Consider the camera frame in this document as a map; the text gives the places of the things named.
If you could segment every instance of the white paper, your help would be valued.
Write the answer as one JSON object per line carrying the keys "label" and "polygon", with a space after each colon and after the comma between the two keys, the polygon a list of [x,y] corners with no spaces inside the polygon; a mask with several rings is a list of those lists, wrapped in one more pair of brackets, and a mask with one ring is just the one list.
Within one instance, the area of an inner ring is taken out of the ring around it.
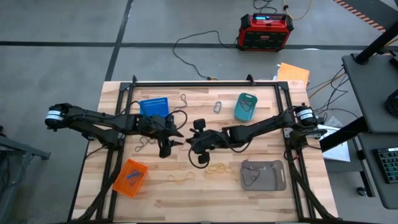
{"label": "white paper", "polygon": [[[339,130],[339,128],[334,128],[334,127],[325,126],[325,125],[321,125],[321,124],[318,125],[318,128],[327,130],[327,133],[324,134],[320,138],[320,140],[322,140],[323,138],[325,138],[325,137],[329,136],[330,134],[333,134]],[[326,152],[323,153],[323,158],[333,159],[333,160],[343,161],[343,162],[350,162],[351,160],[349,159],[347,142],[341,143],[340,145],[327,150]]]}

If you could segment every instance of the blue plastic basket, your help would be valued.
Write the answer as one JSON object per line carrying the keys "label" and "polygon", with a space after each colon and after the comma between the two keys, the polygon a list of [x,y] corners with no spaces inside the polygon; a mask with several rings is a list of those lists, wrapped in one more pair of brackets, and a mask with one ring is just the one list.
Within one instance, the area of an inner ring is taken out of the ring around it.
{"label": "blue plastic basket", "polygon": [[247,93],[241,93],[235,106],[235,118],[240,121],[250,121],[256,108],[257,97]]}
{"label": "blue plastic basket", "polygon": [[142,100],[139,104],[140,114],[145,114],[146,116],[159,115],[163,118],[169,115],[169,102],[167,101],[167,97]]}

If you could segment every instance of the keyboard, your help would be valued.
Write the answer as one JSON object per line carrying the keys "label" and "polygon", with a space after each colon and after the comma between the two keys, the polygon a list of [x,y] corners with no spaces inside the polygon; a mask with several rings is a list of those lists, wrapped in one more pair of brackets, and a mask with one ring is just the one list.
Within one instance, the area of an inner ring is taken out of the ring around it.
{"label": "keyboard", "polygon": [[374,153],[387,184],[398,183],[398,148],[375,149]]}

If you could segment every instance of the hazard stripe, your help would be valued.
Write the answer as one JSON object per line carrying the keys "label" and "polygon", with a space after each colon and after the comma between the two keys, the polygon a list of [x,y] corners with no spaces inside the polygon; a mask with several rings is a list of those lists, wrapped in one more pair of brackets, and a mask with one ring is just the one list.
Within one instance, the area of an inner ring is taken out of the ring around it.
{"label": "hazard stripe", "polygon": [[340,6],[342,6],[343,8],[347,9],[350,13],[352,13],[356,17],[362,19],[364,22],[366,22],[370,26],[374,27],[378,31],[380,31],[380,32],[385,32],[386,31],[383,26],[381,26],[377,22],[374,22],[369,17],[364,15],[362,12],[359,12],[358,10],[354,9],[354,7],[352,7],[349,4],[345,3],[343,0],[333,0],[333,1],[336,2],[337,4],[339,4]]}

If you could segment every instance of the gray tray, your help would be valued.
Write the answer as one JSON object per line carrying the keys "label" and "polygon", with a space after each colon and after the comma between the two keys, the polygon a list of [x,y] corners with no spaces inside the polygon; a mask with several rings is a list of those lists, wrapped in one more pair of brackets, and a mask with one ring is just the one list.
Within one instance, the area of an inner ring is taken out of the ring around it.
{"label": "gray tray", "polygon": [[281,161],[242,161],[241,184],[244,190],[285,190],[284,165]]}

